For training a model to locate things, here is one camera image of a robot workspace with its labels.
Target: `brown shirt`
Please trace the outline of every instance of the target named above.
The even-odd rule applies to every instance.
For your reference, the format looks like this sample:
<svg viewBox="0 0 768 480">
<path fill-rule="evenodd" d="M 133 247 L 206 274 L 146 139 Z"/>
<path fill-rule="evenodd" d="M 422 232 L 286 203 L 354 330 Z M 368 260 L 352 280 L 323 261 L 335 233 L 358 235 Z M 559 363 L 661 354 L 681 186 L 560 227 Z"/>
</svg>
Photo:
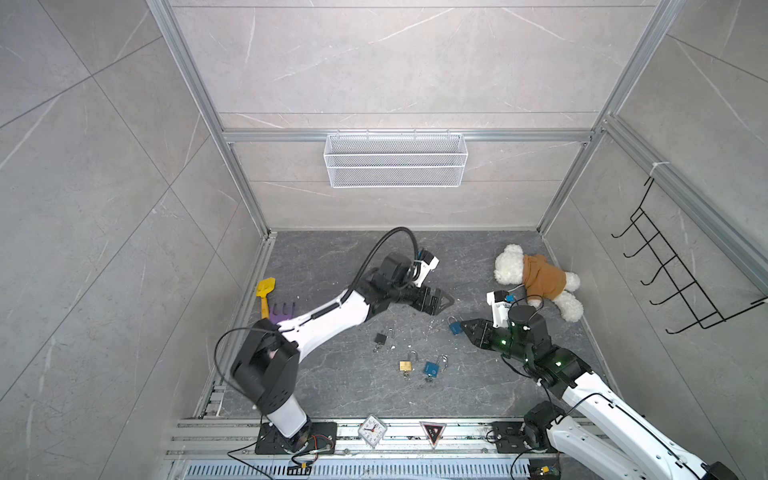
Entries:
<svg viewBox="0 0 768 480">
<path fill-rule="evenodd" d="M 565 289 L 565 272 L 547 263 L 544 255 L 525 255 L 523 258 L 523 284 L 528 296 L 557 298 Z"/>
</svg>

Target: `metal vent grille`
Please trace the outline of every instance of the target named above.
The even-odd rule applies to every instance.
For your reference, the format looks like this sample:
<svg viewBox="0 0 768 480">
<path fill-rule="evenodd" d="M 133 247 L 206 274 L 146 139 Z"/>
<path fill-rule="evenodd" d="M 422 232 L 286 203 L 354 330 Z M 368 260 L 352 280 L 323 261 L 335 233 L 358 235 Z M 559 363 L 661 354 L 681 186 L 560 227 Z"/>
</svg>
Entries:
<svg viewBox="0 0 768 480">
<path fill-rule="evenodd" d="M 460 134 L 331 134 L 323 154 L 331 187 L 457 187 L 467 161 Z"/>
<path fill-rule="evenodd" d="M 288 461 L 248 459 L 276 480 L 307 478 L 304 472 L 288 472 Z M 321 460 L 309 478 L 352 480 L 360 478 L 528 478 L 529 461 L 520 458 L 510 472 L 511 458 L 368 458 Z M 193 460 L 184 480 L 227 480 L 261 475 L 231 460 Z"/>
</svg>

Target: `aluminum rail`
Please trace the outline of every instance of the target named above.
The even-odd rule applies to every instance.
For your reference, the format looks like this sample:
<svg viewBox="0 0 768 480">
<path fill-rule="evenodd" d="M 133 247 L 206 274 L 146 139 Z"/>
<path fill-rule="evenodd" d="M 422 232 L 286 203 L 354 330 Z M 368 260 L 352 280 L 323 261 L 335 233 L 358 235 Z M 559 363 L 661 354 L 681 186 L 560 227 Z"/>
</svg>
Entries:
<svg viewBox="0 0 768 480">
<path fill-rule="evenodd" d="M 589 142 L 592 131 L 564 128 L 380 128 L 380 129 L 334 129 L 334 128 L 265 128 L 256 130 L 225 130 L 224 140 L 230 143 L 258 141 L 326 141 L 330 134 L 461 134 L 467 141 L 580 141 Z"/>
<path fill-rule="evenodd" d="M 223 128 L 221 127 L 219 116 L 214 108 L 214 103 L 210 99 L 210 95 L 205 88 L 200 72 L 197 70 L 197 67 L 195 67 L 194 60 L 192 59 L 187 43 L 184 41 L 184 37 L 181 34 L 181 29 L 179 28 L 178 23 L 176 23 L 176 18 L 174 17 L 171 6 L 168 4 L 167 0 L 147 0 L 147 4 L 152 11 L 152 15 L 157 22 L 160 32 L 163 34 L 163 38 L 165 38 L 166 43 L 168 43 L 170 53 L 173 55 L 176 65 L 179 67 L 181 76 L 187 83 L 187 87 L 192 94 L 197 109 L 200 111 L 200 115 L 208 126 L 210 136 L 213 138 L 219 153 L 224 158 L 224 163 L 230 171 L 230 175 L 232 175 L 232 179 L 237 186 L 237 190 L 240 192 L 240 196 L 243 198 L 243 202 L 248 209 L 251 219 L 253 219 L 253 223 L 259 230 L 261 237 L 266 238 L 270 233 L 270 229 L 264 220 L 264 215 L 259 208 L 256 197 L 250 189 L 248 179 L 243 172 L 243 167 L 237 160 L 231 146 L 224 140 L 222 135 Z"/>
</svg>

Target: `triangular sticker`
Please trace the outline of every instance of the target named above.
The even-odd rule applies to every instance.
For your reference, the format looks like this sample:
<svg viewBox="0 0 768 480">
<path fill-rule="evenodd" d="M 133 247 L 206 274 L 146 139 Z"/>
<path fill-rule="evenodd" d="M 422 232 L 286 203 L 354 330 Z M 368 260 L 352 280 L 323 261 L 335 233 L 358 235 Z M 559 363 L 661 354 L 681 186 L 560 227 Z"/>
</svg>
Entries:
<svg viewBox="0 0 768 480">
<path fill-rule="evenodd" d="M 442 433 L 445 431 L 445 423 L 431 423 L 431 422 L 419 422 L 422 424 L 424 433 L 427 434 L 429 443 L 433 448 L 437 447 L 437 442 L 442 438 Z"/>
</svg>

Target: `gold padlock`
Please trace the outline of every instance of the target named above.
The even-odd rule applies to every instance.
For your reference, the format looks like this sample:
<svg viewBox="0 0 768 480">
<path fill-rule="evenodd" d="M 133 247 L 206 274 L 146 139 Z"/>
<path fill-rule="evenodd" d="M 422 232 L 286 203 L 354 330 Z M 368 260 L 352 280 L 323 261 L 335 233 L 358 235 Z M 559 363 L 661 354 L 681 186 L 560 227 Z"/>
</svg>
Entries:
<svg viewBox="0 0 768 480">
<path fill-rule="evenodd" d="M 419 361 L 419 354 L 411 350 L 408 352 L 408 359 L 400 362 L 400 371 L 402 372 L 402 376 L 406 377 L 407 379 L 411 377 L 411 372 L 413 371 L 413 363 Z"/>
</svg>

